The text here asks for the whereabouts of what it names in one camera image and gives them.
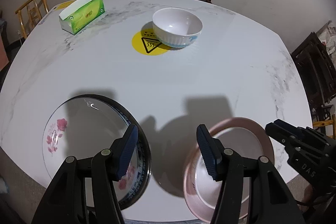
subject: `round warning sticker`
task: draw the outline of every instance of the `round warning sticker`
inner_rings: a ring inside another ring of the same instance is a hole
[[[145,29],[137,32],[132,38],[133,48],[144,55],[159,55],[167,52],[170,47],[162,44],[153,29]]]

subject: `tabletop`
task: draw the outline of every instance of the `tabletop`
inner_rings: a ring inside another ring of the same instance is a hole
[[[0,93],[0,145],[31,178],[47,187],[42,136],[64,101],[95,93],[122,104],[141,125],[152,151],[143,196],[123,210],[129,219],[194,219],[182,192],[184,159],[196,127],[247,117],[262,127],[280,118],[312,126],[300,76],[280,37],[259,23],[198,0],[103,0],[106,12],[76,35],[61,29],[55,6],[16,55]],[[141,53],[133,36],[155,11],[187,9],[203,22],[182,50]],[[297,173],[272,140],[285,182]]]

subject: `green tissue package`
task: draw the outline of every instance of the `green tissue package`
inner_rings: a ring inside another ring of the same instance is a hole
[[[59,14],[63,30],[76,34],[105,12],[103,0],[76,0]]]

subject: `metal screw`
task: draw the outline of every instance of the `metal screw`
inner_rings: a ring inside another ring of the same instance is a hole
[[[73,156],[70,156],[70,157],[67,157],[66,159],[65,159],[65,161],[67,162],[67,163],[72,163],[73,161],[75,160],[75,158],[73,157]]]
[[[225,155],[232,155],[233,154],[233,150],[232,149],[230,149],[230,148],[226,148],[226,149],[224,149],[224,154]]]
[[[265,156],[261,156],[260,161],[266,164],[266,163],[268,163],[268,158],[265,157]]]
[[[103,156],[110,155],[110,154],[111,154],[111,150],[109,150],[109,149],[104,149],[104,150],[101,151],[101,154],[102,154]]]

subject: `warning triangle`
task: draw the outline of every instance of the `warning triangle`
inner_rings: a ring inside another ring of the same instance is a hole
[[[141,38],[143,46],[145,47],[146,53],[150,53],[153,50],[155,50],[158,46],[160,46],[162,43],[160,40],[154,39],[154,38]]]

